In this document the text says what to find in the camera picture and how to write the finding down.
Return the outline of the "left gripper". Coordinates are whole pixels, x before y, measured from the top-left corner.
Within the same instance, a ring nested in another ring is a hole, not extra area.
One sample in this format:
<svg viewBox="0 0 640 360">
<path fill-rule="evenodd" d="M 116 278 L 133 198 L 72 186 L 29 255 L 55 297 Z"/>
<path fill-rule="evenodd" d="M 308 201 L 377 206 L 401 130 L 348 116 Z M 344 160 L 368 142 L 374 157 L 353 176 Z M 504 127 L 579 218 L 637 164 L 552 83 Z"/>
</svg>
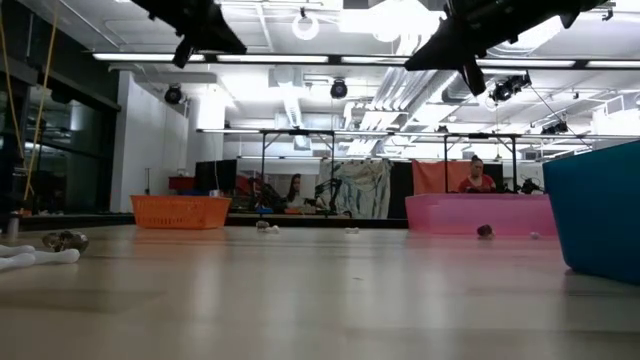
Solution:
<svg viewBox="0 0 640 360">
<path fill-rule="evenodd" d="M 233 32 L 213 0 L 132 0 L 148 13 L 150 20 L 160 19 L 184 38 L 176 47 L 172 63 L 183 69 L 194 51 L 246 54 L 247 47 Z"/>
</svg>

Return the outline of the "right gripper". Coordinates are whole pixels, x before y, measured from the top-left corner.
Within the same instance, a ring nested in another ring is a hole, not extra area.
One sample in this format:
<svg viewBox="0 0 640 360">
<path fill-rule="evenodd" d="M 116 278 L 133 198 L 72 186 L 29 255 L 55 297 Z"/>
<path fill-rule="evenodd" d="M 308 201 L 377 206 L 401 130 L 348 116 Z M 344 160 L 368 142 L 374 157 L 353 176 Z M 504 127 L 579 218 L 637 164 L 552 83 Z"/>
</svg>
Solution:
<svg viewBox="0 0 640 360">
<path fill-rule="evenodd" d="M 584 12 L 608 0 L 448 0 L 444 30 L 405 63 L 407 71 L 456 70 L 473 96 L 486 91 L 484 73 L 476 62 L 487 49 L 519 36 L 551 19 L 570 28 Z"/>
</svg>

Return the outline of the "orange plastic basket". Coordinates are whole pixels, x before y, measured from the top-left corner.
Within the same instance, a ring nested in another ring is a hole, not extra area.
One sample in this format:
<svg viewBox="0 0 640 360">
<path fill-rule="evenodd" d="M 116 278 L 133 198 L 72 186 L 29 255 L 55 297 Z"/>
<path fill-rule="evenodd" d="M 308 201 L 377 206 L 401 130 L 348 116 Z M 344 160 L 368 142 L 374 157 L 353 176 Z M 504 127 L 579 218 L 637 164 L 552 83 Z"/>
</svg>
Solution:
<svg viewBox="0 0 640 360">
<path fill-rule="evenodd" d="M 226 197 L 131 195 L 130 199 L 136 225 L 148 229 L 221 228 L 231 206 Z"/>
</svg>

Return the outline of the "black ceiling spotlight cluster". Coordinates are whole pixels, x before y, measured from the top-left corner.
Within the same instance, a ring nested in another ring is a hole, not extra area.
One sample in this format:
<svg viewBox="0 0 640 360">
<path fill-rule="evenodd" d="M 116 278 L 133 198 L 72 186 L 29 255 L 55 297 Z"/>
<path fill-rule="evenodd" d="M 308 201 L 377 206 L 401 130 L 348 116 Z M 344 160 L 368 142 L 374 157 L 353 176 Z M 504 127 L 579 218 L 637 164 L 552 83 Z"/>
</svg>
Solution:
<svg viewBox="0 0 640 360">
<path fill-rule="evenodd" d="M 494 89 L 489 93 L 489 98 L 495 103 L 506 102 L 531 84 L 531 78 L 528 73 L 509 76 L 505 80 L 496 83 Z"/>
</svg>

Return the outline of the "LED light bar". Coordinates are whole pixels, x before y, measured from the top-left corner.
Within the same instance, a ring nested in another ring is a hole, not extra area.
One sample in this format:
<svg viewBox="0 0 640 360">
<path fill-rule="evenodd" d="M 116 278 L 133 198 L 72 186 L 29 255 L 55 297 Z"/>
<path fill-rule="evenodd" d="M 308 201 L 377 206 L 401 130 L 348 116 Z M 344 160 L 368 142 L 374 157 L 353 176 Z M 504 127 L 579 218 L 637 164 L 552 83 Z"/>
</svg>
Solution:
<svg viewBox="0 0 640 360">
<path fill-rule="evenodd" d="M 172 53 L 92 53 L 94 59 L 110 63 L 169 63 Z M 300 55 L 300 54 L 196 54 L 191 56 L 195 63 L 260 64 L 260 65 L 336 65 L 336 66 L 380 66 L 402 67 L 406 56 L 382 55 Z M 546 59 L 546 58 L 485 58 L 477 64 L 486 69 L 575 69 L 575 70 L 640 70 L 640 60 L 629 59 Z"/>
</svg>

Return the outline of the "person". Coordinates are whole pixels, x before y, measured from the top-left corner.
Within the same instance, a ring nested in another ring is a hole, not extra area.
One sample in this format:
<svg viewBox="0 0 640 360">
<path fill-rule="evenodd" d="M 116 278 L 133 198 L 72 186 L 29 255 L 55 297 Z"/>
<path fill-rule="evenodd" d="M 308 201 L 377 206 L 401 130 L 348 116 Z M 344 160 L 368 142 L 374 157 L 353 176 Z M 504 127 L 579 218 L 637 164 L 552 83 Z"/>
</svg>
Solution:
<svg viewBox="0 0 640 360">
<path fill-rule="evenodd" d="M 474 155 L 470 161 L 470 173 L 458 185 L 459 193 L 493 193 L 497 190 L 495 181 L 484 173 L 484 162 Z"/>
<path fill-rule="evenodd" d="M 300 209 L 305 205 L 306 199 L 301 195 L 301 175 L 294 174 L 290 181 L 289 191 L 286 196 L 288 209 Z"/>
</svg>

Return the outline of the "orange cloth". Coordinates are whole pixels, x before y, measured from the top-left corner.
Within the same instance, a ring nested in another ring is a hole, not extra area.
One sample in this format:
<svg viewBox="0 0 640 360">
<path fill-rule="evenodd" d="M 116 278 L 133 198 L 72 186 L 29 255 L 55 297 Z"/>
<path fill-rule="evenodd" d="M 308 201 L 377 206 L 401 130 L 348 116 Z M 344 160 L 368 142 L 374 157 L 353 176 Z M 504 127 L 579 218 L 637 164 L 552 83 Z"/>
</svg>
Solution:
<svg viewBox="0 0 640 360">
<path fill-rule="evenodd" d="M 418 162 L 413 161 L 414 195 L 457 192 L 470 174 L 469 161 Z"/>
</svg>

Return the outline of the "black monitor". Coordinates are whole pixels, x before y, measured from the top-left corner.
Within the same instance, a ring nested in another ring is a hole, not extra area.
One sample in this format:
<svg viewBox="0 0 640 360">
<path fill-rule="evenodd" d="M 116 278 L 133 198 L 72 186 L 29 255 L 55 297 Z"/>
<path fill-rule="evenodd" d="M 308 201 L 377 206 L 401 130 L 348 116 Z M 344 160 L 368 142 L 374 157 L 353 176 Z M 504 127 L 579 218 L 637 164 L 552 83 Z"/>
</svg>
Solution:
<svg viewBox="0 0 640 360">
<path fill-rule="evenodd" d="M 236 188 L 237 165 L 236 160 L 197 162 L 195 189 L 203 193 L 216 190 L 223 195 L 232 195 Z"/>
</svg>

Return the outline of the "black curtain panel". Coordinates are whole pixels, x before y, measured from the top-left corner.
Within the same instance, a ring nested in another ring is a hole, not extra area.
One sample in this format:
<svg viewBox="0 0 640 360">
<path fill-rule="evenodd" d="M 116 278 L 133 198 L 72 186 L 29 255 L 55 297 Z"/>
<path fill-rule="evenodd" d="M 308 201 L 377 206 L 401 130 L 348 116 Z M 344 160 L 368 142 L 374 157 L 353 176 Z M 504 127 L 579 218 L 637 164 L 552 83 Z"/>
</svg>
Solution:
<svg viewBox="0 0 640 360">
<path fill-rule="evenodd" d="M 412 164 L 393 162 L 390 172 L 390 199 L 388 218 L 406 219 L 405 199 L 414 194 Z"/>
</svg>

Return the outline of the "pink plastic bin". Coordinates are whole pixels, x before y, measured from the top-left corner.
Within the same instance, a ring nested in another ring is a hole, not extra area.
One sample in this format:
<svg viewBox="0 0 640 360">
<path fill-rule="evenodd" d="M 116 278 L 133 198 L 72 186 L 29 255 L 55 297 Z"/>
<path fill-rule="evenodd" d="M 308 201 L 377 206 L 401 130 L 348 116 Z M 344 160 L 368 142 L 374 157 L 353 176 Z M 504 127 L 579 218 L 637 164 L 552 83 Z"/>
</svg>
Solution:
<svg viewBox="0 0 640 360">
<path fill-rule="evenodd" d="M 408 226 L 433 235 L 473 235 L 489 225 L 504 236 L 557 235 L 546 195 L 423 194 L 405 199 Z"/>
</svg>

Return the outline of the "white patterned drape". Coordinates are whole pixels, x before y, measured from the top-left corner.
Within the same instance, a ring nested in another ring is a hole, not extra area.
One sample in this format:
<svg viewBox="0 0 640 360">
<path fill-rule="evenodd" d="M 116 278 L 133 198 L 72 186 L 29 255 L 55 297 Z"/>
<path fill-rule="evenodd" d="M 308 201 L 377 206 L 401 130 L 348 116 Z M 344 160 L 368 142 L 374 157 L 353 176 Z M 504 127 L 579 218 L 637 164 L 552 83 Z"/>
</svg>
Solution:
<svg viewBox="0 0 640 360">
<path fill-rule="evenodd" d="M 322 161 L 319 167 L 319 182 L 328 181 L 331 169 L 335 170 L 338 191 L 335 197 L 336 212 L 350 213 L 357 219 L 386 219 L 390 199 L 390 172 L 392 163 L 387 160 L 373 161 Z M 330 199 L 329 189 L 323 200 Z"/>
</svg>

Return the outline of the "teal plastic bin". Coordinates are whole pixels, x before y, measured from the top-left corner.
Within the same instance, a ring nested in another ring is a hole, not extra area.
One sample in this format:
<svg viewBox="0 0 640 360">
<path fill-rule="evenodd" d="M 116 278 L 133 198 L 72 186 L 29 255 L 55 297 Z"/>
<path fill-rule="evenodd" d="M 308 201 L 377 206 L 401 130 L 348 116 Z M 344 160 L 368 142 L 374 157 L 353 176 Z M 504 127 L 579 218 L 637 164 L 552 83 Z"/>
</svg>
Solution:
<svg viewBox="0 0 640 360">
<path fill-rule="evenodd" d="M 640 285 L 640 141 L 543 164 L 566 265 Z"/>
</svg>

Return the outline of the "black metal stand frame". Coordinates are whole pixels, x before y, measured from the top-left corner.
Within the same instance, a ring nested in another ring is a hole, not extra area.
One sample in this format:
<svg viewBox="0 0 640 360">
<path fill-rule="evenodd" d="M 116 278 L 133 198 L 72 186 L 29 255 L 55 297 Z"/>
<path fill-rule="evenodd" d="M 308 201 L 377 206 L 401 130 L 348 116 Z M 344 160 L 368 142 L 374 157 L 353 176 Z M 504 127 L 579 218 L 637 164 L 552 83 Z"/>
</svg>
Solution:
<svg viewBox="0 0 640 360">
<path fill-rule="evenodd" d="M 449 147 L 453 146 L 453 144 L 449 143 L 450 138 L 460 139 L 468 139 L 472 140 L 490 140 L 495 139 L 498 143 L 502 144 L 505 148 L 507 148 L 512 154 L 512 186 L 509 189 L 511 193 L 517 193 L 519 190 L 519 185 L 517 182 L 517 154 L 516 154 L 516 145 L 517 139 L 519 135 L 517 134 L 497 134 L 497 133 L 487 133 L 487 132 L 476 132 L 476 133 L 442 133 L 442 140 L 444 145 L 444 160 L 443 160 L 443 169 L 444 169 L 444 186 L 445 192 L 449 193 L 449 157 L 448 151 Z"/>
<path fill-rule="evenodd" d="M 260 195 L 258 196 L 256 206 L 259 208 L 259 213 L 263 214 L 265 212 L 262 211 L 267 205 L 267 200 L 265 196 L 265 164 L 266 164 L 266 150 L 271 146 L 271 144 L 277 140 L 281 135 L 288 135 L 291 137 L 303 136 L 310 138 L 312 136 L 316 136 L 321 142 L 324 142 L 326 147 L 330 151 L 330 157 L 327 156 L 275 156 L 275 160 L 284 160 L 284 161 L 297 161 L 297 162 L 311 162 L 311 161 L 329 161 L 331 166 L 335 164 L 335 147 L 336 147 L 336 132 L 334 130 L 318 130 L 318 129 L 301 129 L 299 127 L 294 127 L 292 129 L 260 129 L 259 133 L 262 135 L 262 145 L 261 145 L 261 171 L 260 171 Z M 319 203 L 318 197 L 321 194 L 320 190 L 316 191 L 315 205 L 316 208 L 319 209 L 326 217 L 329 215 L 336 215 L 336 205 L 335 205 L 335 197 L 338 191 L 338 185 L 335 181 L 335 170 L 331 169 L 331 176 L 328 181 L 329 183 L 329 191 L 330 191 L 330 199 L 327 203 L 323 203 L 323 208 L 321 208 L 321 204 Z"/>
</svg>

